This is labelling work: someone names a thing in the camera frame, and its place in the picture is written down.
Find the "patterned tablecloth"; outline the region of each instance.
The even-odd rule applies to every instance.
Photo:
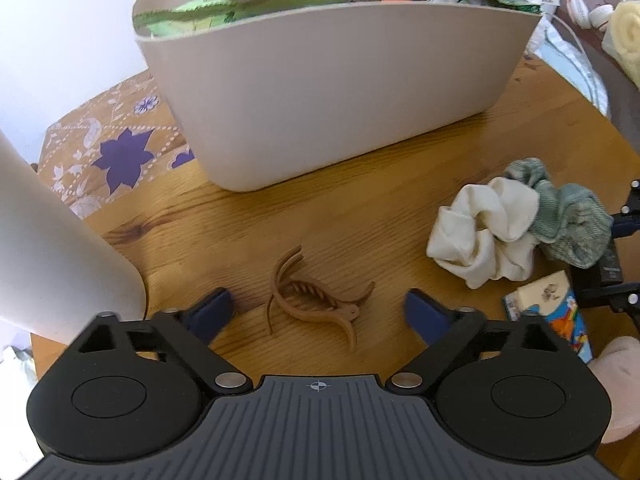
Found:
[[[86,218],[193,158],[156,82],[145,71],[50,126],[38,176]]]

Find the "blue gripper pad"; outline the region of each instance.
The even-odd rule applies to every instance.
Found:
[[[437,301],[410,290],[404,297],[404,319],[427,345],[434,344],[451,327],[451,318],[435,306]]]
[[[234,314],[234,298],[226,288],[217,288],[185,313],[183,325],[205,345],[218,335]]]

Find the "green fabric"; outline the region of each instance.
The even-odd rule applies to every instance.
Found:
[[[257,3],[240,4],[234,0],[193,0],[171,10],[141,12],[133,17],[133,26],[146,27],[155,36],[179,36],[270,12],[348,1],[262,0]]]
[[[578,184],[556,189],[539,158],[515,160],[504,176],[538,192],[540,206],[529,232],[547,258],[581,269],[598,261],[611,238],[613,218],[592,191]]]

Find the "green scrunchie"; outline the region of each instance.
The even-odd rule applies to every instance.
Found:
[[[539,158],[515,160],[504,176],[533,188],[540,206],[529,232],[540,240],[545,256],[581,269],[593,266],[611,238],[613,218],[598,197],[579,184],[555,188]]]

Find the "purple flower pattern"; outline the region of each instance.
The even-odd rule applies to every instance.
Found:
[[[178,166],[183,165],[185,162],[189,162],[190,160],[193,160],[195,157],[195,155],[193,155],[193,150],[191,148],[189,148],[188,152],[182,152],[182,153],[178,153],[178,155],[176,155],[175,160],[171,163],[171,167],[175,170],[175,168],[177,168]]]
[[[144,114],[149,110],[153,110],[156,106],[158,106],[159,102],[160,99],[158,99],[158,96],[148,95],[144,99],[140,99],[140,101],[138,101],[134,105],[133,113],[135,113],[136,115]]]
[[[153,153],[145,150],[146,143],[153,130],[133,135],[128,128],[117,139],[100,143],[101,158],[92,162],[101,170],[107,170],[109,195],[120,184],[134,187],[140,178],[141,166],[154,158]]]

